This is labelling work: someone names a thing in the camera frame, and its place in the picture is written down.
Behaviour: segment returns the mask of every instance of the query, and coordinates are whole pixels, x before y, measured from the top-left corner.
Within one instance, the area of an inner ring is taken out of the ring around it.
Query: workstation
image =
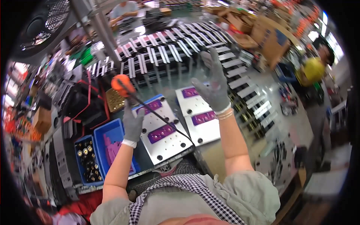
[[[14,120],[24,98],[29,95],[36,102],[21,109],[32,121],[32,135],[15,136],[28,154],[21,157],[27,162],[20,163],[21,177],[32,183],[28,196],[58,207],[102,190],[124,139],[125,99],[133,101],[134,115],[144,108],[122,94],[122,85],[177,128],[149,110],[145,113],[127,191],[141,192],[183,164],[194,168],[191,173],[217,174],[222,183],[226,171],[219,120],[191,81],[197,78],[209,85],[211,71],[200,53],[211,47],[219,55],[252,167],[272,182],[280,197],[292,182],[302,189],[310,178],[306,154],[323,138],[314,132],[307,109],[324,104],[328,93],[321,84],[300,95],[292,85],[294,72],[286,65],[291,62],[298,70],[303,55],[317,57],[316,42],[299,39],[275,22],[269,15],[276,12],[273,5],[251,5],[258,10],[254,12],[212,1],[150,1],[137,6],[131,21],[109,25],[107,14],[121,2],[90,2],[84,13],[70,1],[77,25],[62,37],[84,28],[84,41],[69,55],[60,47],[45,64],[28,68],[22,85],[28,92],[17,96],[8,110]]]

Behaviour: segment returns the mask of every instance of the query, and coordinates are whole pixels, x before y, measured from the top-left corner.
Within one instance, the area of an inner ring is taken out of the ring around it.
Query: wire
[[[193,146],[195,147],[194,142],[191,140],[190,137],[188,137],[187,135],[185,135],[184,133],[182,133],[181,131],[179,131],[175,126],[173,126],[171,123],[169,123],[168,121],[166,121],[163,117],[161,117],[159,114],[157,114],[154,110],[152,110],[149,106],[147,106],[145,103],[143,103],[140,99],[138,99],[136,97],[136,95],[134,95],[133,93],[131,93],[126,87],[125,85],[121,82],[120,79],[117,79],[118,84],[120,84],[126,91],[127,93],[130,95],[131,98],[133,98],[135,101],[137,101],[138,103],[140,103],[141,105],[143,105],[145,108],[147,108],[150,112],[152,112],[155,116],[159,117],[159,119],[161,119],[162,121],[164,121],[167,125],[169,125],[171,128],[173,128],[175,131],[179,132],[181,135],[185,136],[187,139],[189,139],[191,141],[191,143],[193,144]]]

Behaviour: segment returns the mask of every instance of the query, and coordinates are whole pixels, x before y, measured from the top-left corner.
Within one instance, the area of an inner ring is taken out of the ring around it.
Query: fan grille
[[[45,28],[35,38],[22,43],[22,51],[36,48],[37,45],[43,43],[56,33],[68,17],[70,2],[69,0],[46,0],[45,7],[48,8],[48,11],[46,12],[47,15],[44,15],[47,18]]]

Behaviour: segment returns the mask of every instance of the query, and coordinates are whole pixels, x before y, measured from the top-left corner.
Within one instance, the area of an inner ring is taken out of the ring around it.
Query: purple circuit board
[[[155,101],[152,101],[148,104],[146,104],[150,109],[152,110],[157,110],[158,108],[161,108],[162,107],[162,104],[161,104],[161,101],[160,99],[157,99]],[[140,107],[136,110],[136,113],[138,114],[139,113],[139,110],[144,108],[145,109],[145,115],[149,114],[150,113],[150,110],[148,110],[147,108],[145,108],[144,106],[143,107]]]
[[[154,131],[151,131],[148,134],[148,138],[151,144],[154,144],[157,141],[160,141],[161,139],[169,136],[170,134],[174,133],[175,130],[171,128],[170,125],[166,124],[165,126],[162,126]]]
[[[214,111],[202,113],[196,116],[191,117],[193,120],[194,126],[211,121],[216,118]]]
[[[181,92],[182,92],[184,98],[189,98],[189,97],[199,95],[199,93],[195,90],[194,87],[184,89]]]

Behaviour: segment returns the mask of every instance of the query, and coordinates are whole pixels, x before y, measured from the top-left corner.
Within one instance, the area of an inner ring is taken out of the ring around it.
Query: cable
[[[138,103],[140,103],[141,105],[143,105],[145,108],[147,108],[150,112],[152,112],[155,116],[159,117],[159,119],[161,119],[162,121],[164,121],[167,125],[169,125],[171,128],[173,128],[175,131],[179,132],[181,135],[185,136],[187,139],[189,139],[191,141],[191,143],[193,144],[193,146],[195,147],[194,142],[191,140],[190,137],[188,137],[187,135],[185,135],[184,133],[182,133],[181,131],[179,131],[175,126],[173,126],[171,123],[169,123],[168,121],[166,121],[164,118],[162,118],[159,114],[157,114],[154,110],[152,110],[150,107],[148,107],[145,103],[143,103],[140,99],[138,99],[136,97],[136,95],[134,95],[133,93],[131,93],[126,87],[125,85],[121,82],[120,79],[117,79],[118,84],[120,84],[126,91],[127,93],[130,95],[131,98],[133,98],[134,100],[136,100]]]

